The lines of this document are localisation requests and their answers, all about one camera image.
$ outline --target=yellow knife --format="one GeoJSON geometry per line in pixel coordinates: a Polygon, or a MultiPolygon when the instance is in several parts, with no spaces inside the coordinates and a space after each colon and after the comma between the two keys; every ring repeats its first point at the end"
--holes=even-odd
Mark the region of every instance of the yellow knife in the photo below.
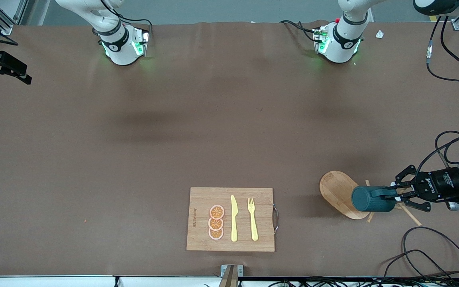
{"type": "Polygon", "coordinates": [[[231,196],[231,241],[233,242],[236,242],[238,240],[237,214],[238,214],[237,200],[235,199],[234,196],[231,196]]]}

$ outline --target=table surface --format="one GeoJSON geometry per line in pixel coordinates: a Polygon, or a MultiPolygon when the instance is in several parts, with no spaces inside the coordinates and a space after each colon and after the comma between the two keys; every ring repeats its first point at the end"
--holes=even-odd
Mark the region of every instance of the table surface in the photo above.
{"type": "MultiPolygon", "coordinates": [[[[459,130],[459,83],[426,71],[431,29],[370,24],[333,64],[283,24],[154,26],[149,57],[118,67],[90,27],[16,27],[20,45],[0,49],[33,83],[0,76],[0,275],[211,275],[228,263],[249,276],[382,275],[414,222],[399,210],[347,219],[318,184],[339,170],[387,185],[459,130]],[[276,252],[186,251],[190,187],[273,187],[276,252]]],[[[446,33],[459,55],[459,33],[446,33]]],[[[433,70],[458,78],[435,43],[433,70]]],[[[459,212],[412,213],[459,244],[459,212]]],[[[459,269],[433,234],[407,246],[459,269]]],[[[389,274],[416,275],[404,260],[389,274]]]]}

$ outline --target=orange slice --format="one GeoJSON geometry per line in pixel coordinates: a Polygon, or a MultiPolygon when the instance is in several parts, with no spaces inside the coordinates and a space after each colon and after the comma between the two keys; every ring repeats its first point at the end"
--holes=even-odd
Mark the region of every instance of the orange slice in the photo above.
{"type": "Polygon", "coordinates": [[[213,219],[213,218],[208,219],[208,227],[213,231],[221,230],[223,225],[224,225],[224,222],[222,222],[222,219],[213,219]]]}
{"type": "Polygon", "coordinates": [[[214,205],[210,208],[210,217],[213,219],[221,219],[224,216],[224,209],[220,205],[214,205]]]}
{"type": "Polygon", "coordinates": [[[219,240],[222,238],[222,236],[224,235],[224,229],[221,228],[221,230],[211,230],[209,229],[208,230],[208,236],[210,236],[211,239],[213,240],[219,240]]]}

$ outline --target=floor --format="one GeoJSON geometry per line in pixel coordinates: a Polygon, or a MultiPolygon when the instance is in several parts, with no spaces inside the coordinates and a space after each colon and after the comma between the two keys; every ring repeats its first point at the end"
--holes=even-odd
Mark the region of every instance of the floor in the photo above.
{"type": "MultiPolygon", "coordinates": [[[[126,18],[147,18],[153,24],[197,22],[312,22],[341,16],[337,0],[126,0],[117,11],[126,18]]],[[[390,0],[372,8],[375,22],[424,22],[412,0],[390,0]]],[[[87,25],[80,16],[51,0],[44,25],[87,25]]]]}

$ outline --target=fork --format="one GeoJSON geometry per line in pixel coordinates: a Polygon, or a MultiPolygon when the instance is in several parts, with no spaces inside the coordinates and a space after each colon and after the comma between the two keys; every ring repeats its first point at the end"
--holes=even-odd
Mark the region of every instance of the fork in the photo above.
{"type": "Polygon", "coordinates": [[[247,199],[247,209],[251,214],[251,236],[253,237],[253,241],[258,240],[258,230],[256,228],[256,220],[255,220],[255,200],[253,198],[247,199]]]}

